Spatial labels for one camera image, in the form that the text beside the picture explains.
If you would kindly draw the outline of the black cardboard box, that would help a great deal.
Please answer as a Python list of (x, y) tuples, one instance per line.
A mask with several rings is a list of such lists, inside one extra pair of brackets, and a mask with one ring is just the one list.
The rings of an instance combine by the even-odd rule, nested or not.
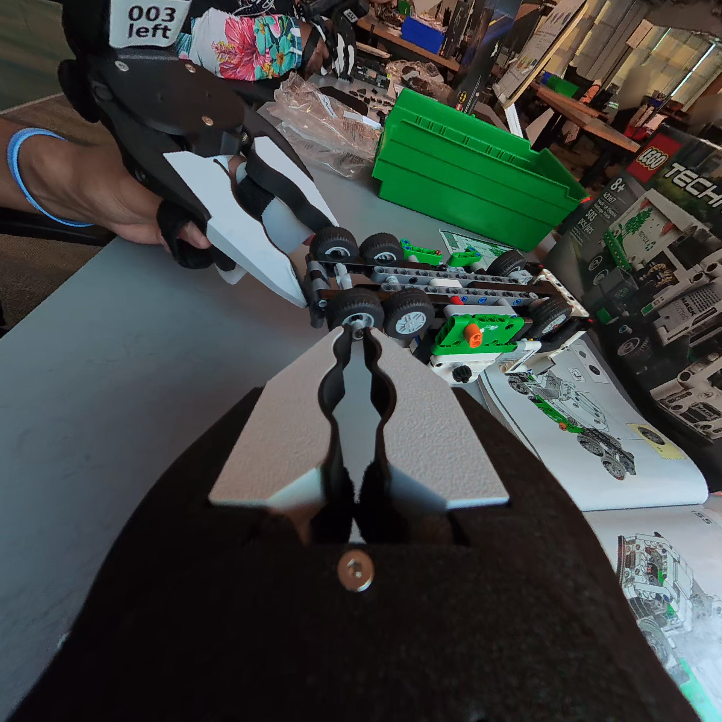
[(515, 21), (525, 18), (539, 5), (540, 2), (532, 1), (474, 2), (475, 23), (471, 24), (472, 34), (452, 81), (449, 105), (461, 113), (473, 113)]

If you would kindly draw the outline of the lego truck model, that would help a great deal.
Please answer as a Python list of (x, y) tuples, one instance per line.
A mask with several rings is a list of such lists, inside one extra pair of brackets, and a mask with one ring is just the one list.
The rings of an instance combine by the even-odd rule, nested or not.
[(346, 326), (353, 340), (383, 331), (452, 386), (488, 367), (545, 372), (591, 325), (553, 273), (514, 249), (485, 267), (472, 247), (445, 259), (388, 232), (360, 244), (343, 228), (316, 234), (302, 289), (315, 328)]

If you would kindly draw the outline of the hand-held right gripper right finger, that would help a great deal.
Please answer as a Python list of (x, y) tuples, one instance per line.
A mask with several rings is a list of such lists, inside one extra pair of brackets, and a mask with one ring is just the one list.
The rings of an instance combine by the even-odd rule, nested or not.
[(510, 499), (452, 388), (377, 329), (364, 332), (377, 412), (364, 506), (401, 515), (503, 505)]

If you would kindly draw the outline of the person's left forearm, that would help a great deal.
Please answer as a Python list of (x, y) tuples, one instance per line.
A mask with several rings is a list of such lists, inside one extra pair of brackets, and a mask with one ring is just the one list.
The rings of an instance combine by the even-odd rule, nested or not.
[(7, 162), (8, 144), (13, 135), (21, 129), (20, 125), (1, 117), (1, 207), (34, 213), (35, 209), (14, 180)]

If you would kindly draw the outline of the person's left hand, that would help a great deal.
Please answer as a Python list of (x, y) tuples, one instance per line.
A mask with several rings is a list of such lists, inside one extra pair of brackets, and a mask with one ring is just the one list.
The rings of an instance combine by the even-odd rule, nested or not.
[(35, 136), (23, 143), (19, 168), (31, 197), (54, 217), (170, 251), (158, 225), (161, 198), (129, 174), (114, 144), (83, 147)]

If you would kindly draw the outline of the green plastic bin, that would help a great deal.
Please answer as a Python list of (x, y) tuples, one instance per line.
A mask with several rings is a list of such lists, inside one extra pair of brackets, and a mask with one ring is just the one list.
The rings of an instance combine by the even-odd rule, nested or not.
[(381, 199), (531, 251), (589, 194), (548, 149), (403, 89), (372, 176)]

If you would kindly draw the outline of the lego set box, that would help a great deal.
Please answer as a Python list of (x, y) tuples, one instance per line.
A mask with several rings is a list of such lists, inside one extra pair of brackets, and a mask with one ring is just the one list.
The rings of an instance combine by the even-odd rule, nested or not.
[(720, 145), (666, 123), (564, 221), (546, 261), (632, 395), (720, 448)]

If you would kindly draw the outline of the wooden table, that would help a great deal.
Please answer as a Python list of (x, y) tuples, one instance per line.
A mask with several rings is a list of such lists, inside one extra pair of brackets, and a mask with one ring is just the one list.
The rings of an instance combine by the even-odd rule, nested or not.
[(567, 121), (572, 122), (581, 130), (627, 151), (636, 152), (640, 149), (640, 145), (634, 140), (611, 128), (608, 123), (603, 122), (600, 111), (561, 95), (537, 82), (532, 82), (531, 88), (535, 91), (537, 98), (552, 109), (553, 112), (549, 122), (533, 143), (532, 147), (535, 150), (550, 147), (555, 141), (556, 134)]

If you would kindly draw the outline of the clear plastic bag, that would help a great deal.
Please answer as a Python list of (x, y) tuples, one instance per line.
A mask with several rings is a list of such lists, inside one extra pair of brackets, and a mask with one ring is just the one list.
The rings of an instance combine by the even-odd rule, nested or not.
[(346, 178), (369, 176), (373, 169), (382, 126), (320, 87), (293, 72), (266, 105), (285, 140), (305, 160)]

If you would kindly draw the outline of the small blue storage bin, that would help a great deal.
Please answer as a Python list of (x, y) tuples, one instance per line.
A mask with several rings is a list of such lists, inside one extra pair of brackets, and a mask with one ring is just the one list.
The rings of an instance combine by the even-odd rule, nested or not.
[(440, 54), (446, 32), (417, 16), (408, 16), (401, 27), (401, 38), (435, 55)]

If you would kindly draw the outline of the lego instruction booklet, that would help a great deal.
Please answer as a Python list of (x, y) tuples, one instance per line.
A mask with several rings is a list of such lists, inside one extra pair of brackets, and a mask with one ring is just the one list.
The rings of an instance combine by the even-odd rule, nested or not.
[(701, 720), (721, 713), (720, 502), (575, 341), (545, 370), (489, 366), (490, 410), (580, 508), (651, 649)]

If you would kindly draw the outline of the green white sticker sheet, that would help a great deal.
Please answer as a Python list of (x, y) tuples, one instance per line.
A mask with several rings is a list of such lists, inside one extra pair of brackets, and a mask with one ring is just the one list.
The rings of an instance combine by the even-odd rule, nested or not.
[(512, 247), (496, 243), (488, 238), (472, 238), (460, 232), (440, 228), (440, 236), (450, 254), (476, 252), (484, 267), (503, 253), (514, 250)]

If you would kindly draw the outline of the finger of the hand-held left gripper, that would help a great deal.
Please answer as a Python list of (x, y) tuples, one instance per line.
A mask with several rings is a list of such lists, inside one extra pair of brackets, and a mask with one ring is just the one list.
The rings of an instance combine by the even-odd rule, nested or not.
[(292, 147), (276, 140), (259, 136), (248, 147), (241, 164), (241, 206), (277, 248), (290, 253), (338, 221)]
[(188, 151), (164, 158), (209, 212), (206, 237), (214, 248), (299, 308), (308, 303), (291, 260), (268, 239), (262, 223), (239, 205), (222, 165)]

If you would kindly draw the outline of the blue wristband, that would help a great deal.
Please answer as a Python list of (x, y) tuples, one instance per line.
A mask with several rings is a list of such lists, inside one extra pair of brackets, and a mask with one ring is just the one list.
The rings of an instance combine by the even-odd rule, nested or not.
[(55, 217), (54, 215), (43, 209), (41, 205), (37, 203), (36, 200), (32, 197), (32, 194), (28, 191), (26, 185), (24, 184), (22, 174), (20, 172), (20, 150), (25, 141), (33, 137), (50, 137), (56, 140), (67, 140), (59, 136), (57, 133), (41, 128), (23, 128), (20, 131), (14, 132), (13, 135), (10, 137), (6, 147), (6, 163), (9, 168), (10, 176), (12, 177), (14, 183), (22, 192), (24, 198), (29, 202), (29, 204), (35, 210), (39, 211), (42, 215), (49, 218), (50, 220), (69, 228), (91, 228), (93, 226), (92, 223), (65, 220)]

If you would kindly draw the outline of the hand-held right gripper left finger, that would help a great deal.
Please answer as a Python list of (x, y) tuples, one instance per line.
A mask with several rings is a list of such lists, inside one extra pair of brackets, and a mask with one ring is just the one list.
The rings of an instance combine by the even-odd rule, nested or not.
[(346, 366), (341, 326), (266, 383), (209, 493), (212, 505), (282, 516), (306, 543), (347, 541), (347, 469), (334, 417)]

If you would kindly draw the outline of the black chair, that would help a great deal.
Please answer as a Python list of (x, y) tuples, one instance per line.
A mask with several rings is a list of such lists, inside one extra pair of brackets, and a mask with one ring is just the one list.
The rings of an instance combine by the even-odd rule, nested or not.
[(1, 234), (99, 247), (106, 246), (116, 237), (111, 230), (94, 224), (88, 228), (72, 228), (41, 214), (4, 207), (1, 208)]

